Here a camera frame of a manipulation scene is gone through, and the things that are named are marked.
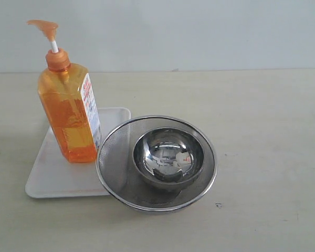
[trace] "metal bowl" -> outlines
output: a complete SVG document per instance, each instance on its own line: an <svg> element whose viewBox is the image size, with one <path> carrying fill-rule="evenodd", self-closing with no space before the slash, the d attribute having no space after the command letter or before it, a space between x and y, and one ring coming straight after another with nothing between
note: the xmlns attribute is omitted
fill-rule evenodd
<svg viewBox="0 0 315 252"><path fill-rule="evenodd" d="M149 155L161 156L156 145L160 151L168 150L168 158L162 155L159 160L160 164L168 163L167 169L148 164L153 159ZM147 157L144 148L149 150ZM99 148L96 167L102 185L123 204L146 213L167 213L193 204L208 192L217 174L217 157L209 139L193 125L151 115L112 130ZM180 188L167 188L166 192L160 187L166 184Z"/></svg>
<svg viewBox="0 0 315 252"><path fill-rule="evenodd" d="M134 147L135 167L146 183L166 192L187 188L203 167L203 149L189 133L159 128L143 135Z"/></svg>

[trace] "orange pump bottle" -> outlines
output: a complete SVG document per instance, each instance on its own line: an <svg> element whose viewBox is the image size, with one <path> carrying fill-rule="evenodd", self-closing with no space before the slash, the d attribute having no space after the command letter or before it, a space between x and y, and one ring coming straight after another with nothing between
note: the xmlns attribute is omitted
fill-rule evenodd
<svg viewBox="0 0 315 252"><path fill-rule="evenodd" d="M38 78L38 94L61 152L70 163L93 162L101 129L88 69L71 63L67 52L57 47L56 23L29 20L27 24L37 26L51 44L48 68Z"/></svg>

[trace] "white label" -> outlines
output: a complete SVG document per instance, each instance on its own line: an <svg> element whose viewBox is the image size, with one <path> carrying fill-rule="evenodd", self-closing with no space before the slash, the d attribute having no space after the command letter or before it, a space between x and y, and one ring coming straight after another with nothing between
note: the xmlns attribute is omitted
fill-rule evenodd
<svg viewBox="0 0 315 252"><path fill-rule="evenodd" d="M82 101L90 125L93 141L95 142L94 144L96 145L96 149L98 149L101 142L101 128L89 74L85 75L80 94L82 96Z"/></svg>

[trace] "beige table surface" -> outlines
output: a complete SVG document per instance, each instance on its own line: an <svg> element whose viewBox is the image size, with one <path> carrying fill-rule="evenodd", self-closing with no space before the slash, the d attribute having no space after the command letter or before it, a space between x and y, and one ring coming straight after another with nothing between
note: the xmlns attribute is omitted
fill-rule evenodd
<svg viewBox="0 0 315 252"><path fill-rule="evenodd" d="M179 117L215 145L212 189L159 216L25 194L48 128L37 77L0 74L0 251L315 251L315 70L92 73L99 107Z"/></svg>

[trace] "white tray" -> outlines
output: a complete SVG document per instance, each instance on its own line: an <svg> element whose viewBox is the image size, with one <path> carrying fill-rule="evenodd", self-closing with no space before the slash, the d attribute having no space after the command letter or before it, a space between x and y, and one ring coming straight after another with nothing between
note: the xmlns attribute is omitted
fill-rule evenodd
<svg viewBox="0 0 315 252"><path fill-rule="evenodd" d="M102 137L131 118L126 108L98 109ZM95 162L70 164L61 154L49 128L30 172L26 193L32 198L56 198L109 195L101 185Z"/></svg>

